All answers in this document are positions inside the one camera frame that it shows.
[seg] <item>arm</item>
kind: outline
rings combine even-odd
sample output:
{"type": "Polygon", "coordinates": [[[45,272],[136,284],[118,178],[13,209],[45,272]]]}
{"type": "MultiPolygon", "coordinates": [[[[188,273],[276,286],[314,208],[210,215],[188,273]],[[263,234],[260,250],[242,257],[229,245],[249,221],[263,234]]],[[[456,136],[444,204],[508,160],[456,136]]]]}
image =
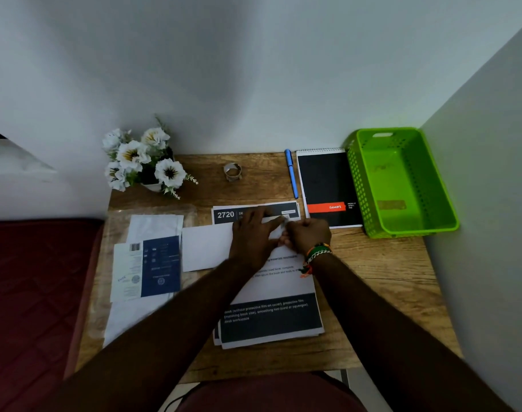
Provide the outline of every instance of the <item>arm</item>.
{"type": "Polygon", "coordinates": [[[156,411],[186,372],[224,311],[263,267],[283,218],[261,223],[264,209],[233,225],[229,259],[115,339],[38,411],[156,411]]]}
{"type": "MultiPolygon", "coordinates": [[[[282,239],[303,254],[330,243],[327,222],[289,223],[282,239]]],[[[511,411],[466,363],[391,306],[333,254],[312,271],[362,365],[393,410],[511,411]]]]}

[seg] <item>pen cap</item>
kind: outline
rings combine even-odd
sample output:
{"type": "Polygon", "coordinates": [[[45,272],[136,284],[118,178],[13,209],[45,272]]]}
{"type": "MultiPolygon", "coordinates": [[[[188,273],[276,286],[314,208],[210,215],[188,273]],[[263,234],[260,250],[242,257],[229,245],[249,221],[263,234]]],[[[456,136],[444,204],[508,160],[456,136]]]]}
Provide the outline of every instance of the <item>pen cap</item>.
{"type": "Polygon", "coordinates": [[[288,166],[293,166],[292,152],[289,149],[285,150],[285,159],[288,161],[288,166]]]}

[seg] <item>forearm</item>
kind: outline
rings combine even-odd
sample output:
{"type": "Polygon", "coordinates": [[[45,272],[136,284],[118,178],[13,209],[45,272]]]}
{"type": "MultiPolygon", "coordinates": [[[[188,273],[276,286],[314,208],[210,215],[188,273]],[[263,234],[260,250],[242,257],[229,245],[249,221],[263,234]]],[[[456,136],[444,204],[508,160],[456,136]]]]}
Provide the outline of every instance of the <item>forearm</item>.
{"type": "Polygon", "coordinates": [[[360,361],[393,410],[511,410],[454,353],[337,257],[313,272],[360,361]]]}
{"type": "Polygon", "coordinates": [[[254,273],[223,262],[114,340],[40,410],[157,410],[254,273]]]}

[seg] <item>plastic basket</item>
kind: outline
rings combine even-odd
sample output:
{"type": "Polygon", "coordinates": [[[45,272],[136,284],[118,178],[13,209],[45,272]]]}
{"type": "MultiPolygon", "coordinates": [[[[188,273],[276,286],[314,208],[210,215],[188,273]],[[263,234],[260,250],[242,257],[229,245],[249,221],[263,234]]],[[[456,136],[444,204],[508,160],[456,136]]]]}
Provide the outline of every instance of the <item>plastic basket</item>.
{"type": "Polygon", "coordinates": [[[369,128],[357,130],[350,138],[347,156],[370,238],[459,228],[422,131],[369,128]]]}

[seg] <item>red label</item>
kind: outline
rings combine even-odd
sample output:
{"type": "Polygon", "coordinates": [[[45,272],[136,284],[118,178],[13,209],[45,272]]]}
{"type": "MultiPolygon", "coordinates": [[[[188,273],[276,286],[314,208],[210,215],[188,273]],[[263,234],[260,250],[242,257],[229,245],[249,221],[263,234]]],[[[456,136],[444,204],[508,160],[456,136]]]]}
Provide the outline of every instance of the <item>red label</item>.
{"type": "Polygon", "coordinates": [[[330,202],[327,204],[310,204],[306,206],[309,213],[334,213],[336,211],[347,211],[344,202],[330,202]]]}

